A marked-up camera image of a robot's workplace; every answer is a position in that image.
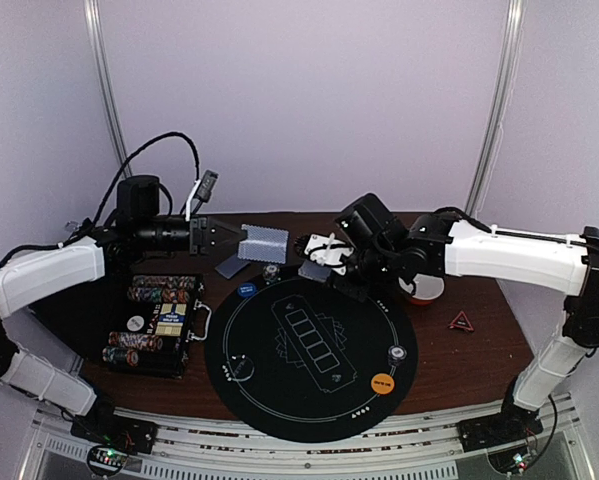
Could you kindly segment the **boxed playing card deck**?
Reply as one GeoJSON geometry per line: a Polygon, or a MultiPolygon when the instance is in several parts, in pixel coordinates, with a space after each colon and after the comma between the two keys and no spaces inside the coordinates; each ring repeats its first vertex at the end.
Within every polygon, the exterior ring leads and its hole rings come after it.
{"type": "Polygon", "coordinates": [[[161,303],[154,306],[146,332],[149,335],[179,337],[187,316],[187,305],[161,303]]]}

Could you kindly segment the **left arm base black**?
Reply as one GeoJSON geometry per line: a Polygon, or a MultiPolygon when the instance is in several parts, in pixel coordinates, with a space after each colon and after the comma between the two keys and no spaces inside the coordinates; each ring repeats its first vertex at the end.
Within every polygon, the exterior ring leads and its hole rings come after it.
{"type": "Polygon", "coordinates": [[[87,414],[70,414],[70,434],[129,454],[150,454],[158,427],[154,422],[119,415],[113,401],[99,396],[87,414]]]}

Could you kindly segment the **grey playing card deck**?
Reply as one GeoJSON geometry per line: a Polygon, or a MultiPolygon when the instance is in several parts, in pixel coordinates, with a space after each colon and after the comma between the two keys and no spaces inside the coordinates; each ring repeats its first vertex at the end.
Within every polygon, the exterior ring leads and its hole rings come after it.
{"type": "Polygon", "coordinates": [[[302,278],[325,283],[330,276],[331,269],[327,266],[318,265],[309,260],[305,260],[298,269],[298,275],[302,278]]]}

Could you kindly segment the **single grey card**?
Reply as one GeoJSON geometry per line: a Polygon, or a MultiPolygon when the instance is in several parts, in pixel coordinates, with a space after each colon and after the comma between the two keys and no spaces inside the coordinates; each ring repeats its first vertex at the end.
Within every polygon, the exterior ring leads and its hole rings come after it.
{"type": "Polygon", "coordinates": [[[232,279],[250,265],[250,261],[231,256],[218,264],[215,271],[225,279],[232,279]]]}

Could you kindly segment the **right circuit board with LEDs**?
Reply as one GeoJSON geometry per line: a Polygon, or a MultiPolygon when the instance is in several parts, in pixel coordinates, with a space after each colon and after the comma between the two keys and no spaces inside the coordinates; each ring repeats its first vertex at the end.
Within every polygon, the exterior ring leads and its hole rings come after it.
{"type": "Polygon", "coordinates": [[[538,451],[529,447],[513,447],[488,454],[490,466],[504,475],[520,475],[535,461],[538,451]]]}

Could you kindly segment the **blue small blind button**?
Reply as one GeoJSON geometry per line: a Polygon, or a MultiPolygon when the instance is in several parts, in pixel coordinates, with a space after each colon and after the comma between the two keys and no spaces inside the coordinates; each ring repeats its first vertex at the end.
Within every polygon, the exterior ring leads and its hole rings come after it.
{"type": "Polygon", "coordinates": [[[253,283],[243,283],[237,288],[237,293],[242,298],[249,298],[257,293],[257,286],[253,283]]]}

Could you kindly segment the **red black triangle button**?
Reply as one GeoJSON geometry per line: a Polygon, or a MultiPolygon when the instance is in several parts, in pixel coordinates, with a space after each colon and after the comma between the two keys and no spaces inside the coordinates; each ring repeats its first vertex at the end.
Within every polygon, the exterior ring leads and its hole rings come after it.
{"type": "Polygon", "coordinates": [[[454,317],[454,319],[448,325],[448,328],[453,330],[461,330],[466,333],[473,333],[475,331],[473,324],[464,311],[460,311],[454,317]]]}

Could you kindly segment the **right aluminium frame post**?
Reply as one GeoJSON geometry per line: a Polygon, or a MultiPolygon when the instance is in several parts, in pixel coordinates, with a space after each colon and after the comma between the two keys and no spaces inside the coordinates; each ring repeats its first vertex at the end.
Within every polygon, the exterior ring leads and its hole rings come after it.
{"type": "Polygon", "coordinates": [[[498,155],[503,133],[503,120],[516,75],[526,4],[527,2],[523,0],[508,2],[490,111],[465,205],[467,213],[472,216],[477,216],[483,207],[498,155]]]}

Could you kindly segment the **poker chip stack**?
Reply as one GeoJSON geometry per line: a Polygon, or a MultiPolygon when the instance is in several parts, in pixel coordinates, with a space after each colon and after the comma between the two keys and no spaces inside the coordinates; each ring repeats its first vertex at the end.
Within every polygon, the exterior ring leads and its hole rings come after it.
{"type": "Polygon", "coordinates": [[[280,279],[280,267],[268,264],[263,268],[262,277],[267,284],[275,283],[280,279]]]}
{"type": "Polygon", "coordinates": [[[392,345],[387,350],[388,364],[391,368],[398,368],[407,359],[408,352],[401,345],[392,345]]]}

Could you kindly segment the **front aluminium rail frame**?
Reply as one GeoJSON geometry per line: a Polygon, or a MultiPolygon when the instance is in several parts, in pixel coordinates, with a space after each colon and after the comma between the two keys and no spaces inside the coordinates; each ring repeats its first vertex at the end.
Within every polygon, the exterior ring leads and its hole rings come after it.
{"type": "Polygon", "coordinates": [[[214,393],[124,398],[120,415],[151,421],[148,454],[131,457],[116,479],[501,479],[498,461],[528,448],[524,479],[599,479],[579,413],[569,394],[540,410],[544,432],[468,451],[459,422],[495,414],[497,401],[420,412],[409,405],[347,440],[297,443],[235,420],[214,393]]]}

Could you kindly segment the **black poker chip case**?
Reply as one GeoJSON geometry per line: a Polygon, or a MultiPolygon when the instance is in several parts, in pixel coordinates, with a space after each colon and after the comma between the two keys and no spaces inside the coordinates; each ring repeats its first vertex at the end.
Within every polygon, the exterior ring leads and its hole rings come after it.
{"type": "Polygon", "coordinates": [[[117,270],[93,282],[70,287],[59,293],[33,303],[29,310],[62,342],[80,357],[96,363],[110,371],[126,374],[163,378],[179,378],[183,375],[189,344],[193,336],[196,308],[204,293],[203,275],[197,272],[171,273],[163,268],[135,272],[131,267],[117,270]],[[128,319],[140,315],[145,320],[142,330],[146,332],[156,304],[131,301],[127,290],[132,287],[135,275],[189,275],[198,280],[192,291],[195,296],[187,305],[186,322],[179,337],[163,337],[160,351],[136,350],[139,354],[137,367],[112,365],[102,359],[102,350],[110,346],[111,332],[131,332],[126,328],[128,319]]]}

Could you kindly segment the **left circuit board with LEDs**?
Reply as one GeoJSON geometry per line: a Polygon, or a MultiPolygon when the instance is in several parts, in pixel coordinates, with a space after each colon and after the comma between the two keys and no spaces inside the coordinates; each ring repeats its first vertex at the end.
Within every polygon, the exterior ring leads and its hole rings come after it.
{"type": "Polygon", "coordinates": [[[118,474],[127,464],[129,455],[106,445],[92,446],[86,456],[86,465],[98,476],[118,474]]]}

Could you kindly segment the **white dealer button in case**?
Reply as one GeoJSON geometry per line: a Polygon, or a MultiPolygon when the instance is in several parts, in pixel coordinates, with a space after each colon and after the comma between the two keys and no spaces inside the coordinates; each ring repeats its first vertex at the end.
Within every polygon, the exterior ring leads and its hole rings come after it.
{"type": "Polygon", "coordinates": [[[126,323],[126,328],[128,331],[138,332],[143,329],[144,325],[145,325],[145,320],[142,316],[133,315],[128,319],[128,321],[126,323]]]}

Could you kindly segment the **orange big blind button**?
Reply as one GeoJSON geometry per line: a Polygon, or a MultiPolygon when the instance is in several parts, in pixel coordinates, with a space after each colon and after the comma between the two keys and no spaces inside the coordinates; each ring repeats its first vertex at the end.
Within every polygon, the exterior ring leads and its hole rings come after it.
{"type": "Polygon", "coordinates": [[[370,386],[373,392],[377,395],[388,395],[395,389],[394,378],[387,373],[375,374],[371,381],[370,386]]]}

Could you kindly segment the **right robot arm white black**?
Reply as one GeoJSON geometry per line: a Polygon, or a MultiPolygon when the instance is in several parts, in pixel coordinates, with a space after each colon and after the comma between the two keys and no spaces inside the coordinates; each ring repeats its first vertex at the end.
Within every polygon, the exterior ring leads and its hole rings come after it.
{"type": "Polygon", "coordinates": [[[325,264],[347,280],[413,285],[418,276],[484,277],[545,287],[564,296],[563,319],[548,344],[510,384],[492,419],[498,440],[514,440],[540,407],[599,349],[599,229],[542,234],[486,225],[456,207],[442,207],[405,226],[374,194],[336,219],[343,239],[329,235],[325,264]]]}

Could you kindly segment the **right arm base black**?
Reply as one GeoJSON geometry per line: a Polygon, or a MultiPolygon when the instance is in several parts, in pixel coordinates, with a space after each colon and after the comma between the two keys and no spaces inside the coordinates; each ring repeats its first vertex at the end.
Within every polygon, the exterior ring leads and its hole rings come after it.
{"type": "Polygon", "coordinates": [[[537,410],[527,410],[513,403],[509,389],[497,413],[462,420],[457,429],[463,451],[472,452],[525,440],[530,434],[542,433],[544,427],[537,410]]]}

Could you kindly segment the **poker chip row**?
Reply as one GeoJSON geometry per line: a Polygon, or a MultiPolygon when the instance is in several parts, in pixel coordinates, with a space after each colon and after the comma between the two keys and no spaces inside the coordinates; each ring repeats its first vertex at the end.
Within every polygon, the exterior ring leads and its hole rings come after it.
{"type": "Polygon", "coordinates": [[[108,344],[113,347],[155,352],[163,348],[163,339],[156,335],[136,332],[111,332],[108,344]]]}
{"type": "Polygon", "coordinates": [[[102,359],[112,365],[137,367],[139,354],[134,349],[107,346],[102,350],[102,359]]]}
{"type": "Polygon", "coordinates": [[[185,304],[194,298],[195,292],[185,289],[130,287],[127,296],[135,302],[185,304]]]}
{"type": "Polygon", "coordinates": [[[194,290],[197,284],[197,278],[189,275],[135,275],[131,280],[133,288],[194,290]]]}

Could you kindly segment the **clear acrylic dealer puck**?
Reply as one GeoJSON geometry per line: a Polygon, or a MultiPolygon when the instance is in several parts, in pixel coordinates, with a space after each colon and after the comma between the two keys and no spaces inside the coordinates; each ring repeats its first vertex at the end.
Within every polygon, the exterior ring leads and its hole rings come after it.
{"type": "Polygon", "coordinates": [[[227,368],[228,380],[236,383],[249,381],[255,373],[253,360],[245,354],[231,355],[227,368]]]}

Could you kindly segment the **white orange bowl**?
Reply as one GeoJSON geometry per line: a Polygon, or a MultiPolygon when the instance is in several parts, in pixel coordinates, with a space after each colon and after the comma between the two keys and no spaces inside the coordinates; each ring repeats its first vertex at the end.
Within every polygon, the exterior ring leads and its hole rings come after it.
{"type": "Polygon", "coordinates": [[[399,288],[411,303],[425,306],[443,294],[445,283],[442,278],[419,274],[410,282],[399,279],[399,288]]]}

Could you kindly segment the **circuit board with leds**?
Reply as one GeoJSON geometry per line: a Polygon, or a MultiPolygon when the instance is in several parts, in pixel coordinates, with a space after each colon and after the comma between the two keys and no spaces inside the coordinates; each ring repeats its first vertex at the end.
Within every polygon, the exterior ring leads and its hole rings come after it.
{"type": "Polygon", "coordinates": [[[118,474],[127,464],[129,455],[106,445],[92,446],[86,456],[86,465],[98,476],[118,474]]]}
{"type": "Polygon", "coordinates": [[[513,447],[488,454],[490,466],[504,475],[520,475],[535,461],[538,451],[529,447],[513,447]]]}

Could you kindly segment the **black round poker mat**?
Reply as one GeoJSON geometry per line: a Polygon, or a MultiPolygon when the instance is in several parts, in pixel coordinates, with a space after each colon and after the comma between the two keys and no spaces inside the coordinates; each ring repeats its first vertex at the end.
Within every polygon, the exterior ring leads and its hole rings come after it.
{"type": "Polygon", "coordinates": [[[399,302],[383,290],[355,301],[295,267],[275,283],[248,282],[257,293],[242,298],[239,285],[213,311],[205,340],[210,381],[239,420],[276,438],[324,443],[361,434],[396,411],[418,367],[416,334],[399,302]],[[408,352],[398,368],[388,364],[392,345],[408,352]],[[237,354],[255,364],[247,382],[228,380],[237,354]],[[392,393],[373,392],[378,373],[394,378],[392,393]]]}

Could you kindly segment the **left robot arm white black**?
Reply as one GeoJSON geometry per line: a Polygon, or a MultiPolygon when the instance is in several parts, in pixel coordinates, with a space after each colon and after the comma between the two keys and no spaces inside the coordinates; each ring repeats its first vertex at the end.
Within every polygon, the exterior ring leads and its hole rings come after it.
{"type": "Polygon", "coordinates": [[[245,240],[243,228],[198,212],[217,179],[213,171],[198,178],[181,215],[161,214],[164,192],[158,177],[115,180],[104,195],[116,199],[108,222],[86,221],[64,242],[23,245],[0,260],[0,383],[84,417],[85,429],[100,443],[116,442],[122,421],[97,405],[94,388],[20,347],[8,337],[3,321],[71,287],[108,278],[146,252],[207,255],[213,247],[245,240]]]}

